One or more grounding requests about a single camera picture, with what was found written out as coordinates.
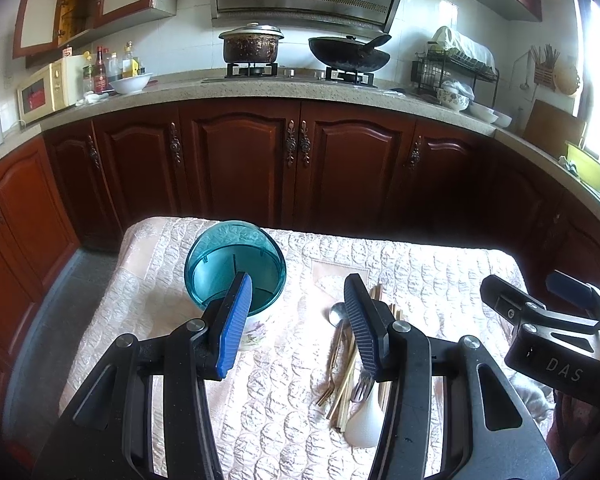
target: stove burner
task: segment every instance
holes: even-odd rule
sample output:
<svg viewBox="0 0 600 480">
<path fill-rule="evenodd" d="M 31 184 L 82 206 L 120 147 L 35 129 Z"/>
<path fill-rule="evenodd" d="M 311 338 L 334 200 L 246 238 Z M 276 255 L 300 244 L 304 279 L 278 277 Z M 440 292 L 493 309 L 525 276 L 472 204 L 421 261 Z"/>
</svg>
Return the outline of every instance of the stove burner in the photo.
<svg viewBox="0 0 600 480">
<path fill-rule="evenodd" d="M 325 79 L 327 81 L 339 81 L 352 85 L 376 88 L 374 86 L 374 75 L 368 72 L 345 72 L 344 70 L 338 70 L 337 68 L 328 66 L 325 73 Z"/>
<path fill-rule="evenodd" d="M 277 63 L 267 63 L 265 65 L 247 63 L 247 66 L 240 66 L 237 63 L 226 64 L 226 77 L 274 77 L 277 75 Z"/>
</svg>

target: white bowl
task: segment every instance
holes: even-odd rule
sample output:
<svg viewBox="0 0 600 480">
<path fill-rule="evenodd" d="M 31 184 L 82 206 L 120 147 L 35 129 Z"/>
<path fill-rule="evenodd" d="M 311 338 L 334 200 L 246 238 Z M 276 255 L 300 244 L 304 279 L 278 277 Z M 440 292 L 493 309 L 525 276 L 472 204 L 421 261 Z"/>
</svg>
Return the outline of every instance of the white bowl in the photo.
<svg viewBox="0 0 600 480">
<path fill-rule="evenodd" d="M 511 117 L 509 117 L 507 114 L 503 114 L 502 112 L 499 112 L 497 110 L 494 110 L 493 113 L 498 116 L 498 118 L 493 123 L 494 126 L 506 128 L 511 124 Z"/>
<path fill-rule="evenodd" d="M 480 119 L 487 124 L 493 123 L 498 118 L 491 108 L 487 108 L 476 102 L 471 102 L 469 104 L 469 113 L 476 119 Z"/>
<path fill-rule="evenodd" d="M 153 74 L 135 75 L 133 77 L 125 77 L 117 81 L 111 81 L 111 87 L 119 94 L 133 94 L 141 91 L 151 79 Z"/>
<path fill-rule="evenodd" d="M 446 106 L 447 108 L 451 108 L 456 112 L 464 110 L 469 105 L 468 97 L 450 92 L 444 88 L 438 88 L 436 90 L 436 95 L 438 96 L 438 101 L 440 101 L 440 104 Z"/>
</svg>

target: pot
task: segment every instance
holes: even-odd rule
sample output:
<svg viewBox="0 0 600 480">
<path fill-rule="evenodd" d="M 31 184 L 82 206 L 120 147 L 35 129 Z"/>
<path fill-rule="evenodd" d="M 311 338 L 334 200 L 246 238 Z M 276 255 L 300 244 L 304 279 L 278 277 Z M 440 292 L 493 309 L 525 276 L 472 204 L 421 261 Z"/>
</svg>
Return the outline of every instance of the pot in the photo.
<svg viewBox="0 0 600 480">
<path fill-rule="evenodd" d="M 374 72 L 385 66 L 389 54 L 376 50 L 391 39 L 389 34 L 362 43 L 353 36 L 346 38 L 311 38 L 309 49 L 318 60 L 327 66 L 345 72 Z"/>
<path fill-rule="evenodd" d="M 284 38 L 277 27 L 248 23 L 220 34 L 222 56 L 227 63 L 273 63 L 278 56 L 278 40 Z"/>
</svg>

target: black wok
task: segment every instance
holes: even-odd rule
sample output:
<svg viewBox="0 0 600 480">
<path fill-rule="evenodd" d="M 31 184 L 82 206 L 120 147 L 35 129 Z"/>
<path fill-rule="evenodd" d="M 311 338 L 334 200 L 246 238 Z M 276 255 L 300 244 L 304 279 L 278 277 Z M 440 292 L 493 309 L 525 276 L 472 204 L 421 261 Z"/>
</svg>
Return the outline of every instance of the black wok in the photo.
<svg viewBox="0 0 600 480">
<path fill-rule="evenodd" d="M 346 72 L 374 72 L 389 61 L 389 54 L 376 50 L 391 39 L 388 34 L 362 43 L 353 36 L 346 38 L 311 38 L 309 49 L 326 66 Z"/>
</svg>

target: quilted tablecloth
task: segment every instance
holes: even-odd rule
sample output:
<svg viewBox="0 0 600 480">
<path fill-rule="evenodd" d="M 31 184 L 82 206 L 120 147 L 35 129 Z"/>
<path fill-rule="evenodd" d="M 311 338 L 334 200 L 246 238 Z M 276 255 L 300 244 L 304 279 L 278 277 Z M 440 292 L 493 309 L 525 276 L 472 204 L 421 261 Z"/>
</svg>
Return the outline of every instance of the quilted tablecloth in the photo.
<svg viewBox="0 0 600 480">
<path fill-rule="evenodd" d="M 78 348 L 60 412 L 119 334 L 131 332 L 138 339 L 161 336 L 199 316 L 184 286 L 184 263 L 195 239 L 215 223 L 151 218 L 126 232 L 118 266 Z M 368 287 L 382 283 L 382 299 L 395 303 L 426 335 L 451 341 L 465 334 L 477 336 L 507 376 L 513 374 L 504 365 L 510 326 L 482 303 L 479 291 L 489 274 L 525 288 L 508 254 L 266 231 L 282 249 L 287 268 L 286 285 L 270 321 L 274 334 L 258 349 L 238 352 L 224 381 L 206 383 L 225 478 L 368 476 L 375 450 L 351 448 L 330 428 L 325 418 L 330 406 L 315 404 L 327 384 L 334 333 L 326 312 L 335 301 L 342 301 L 344 277 L 350 272 L 360 272 Z M 534 402 L 524 396 L 523 400 Z M 155 471 L 166 476 L 161 378 L 154 380 L 152 408 Z M 543 433 L 550 415 L 537 418 L 546 419 Z M 442 380 L 434 379 L 427 475 L 439 470 L 441 450 Z"/>
</svg>

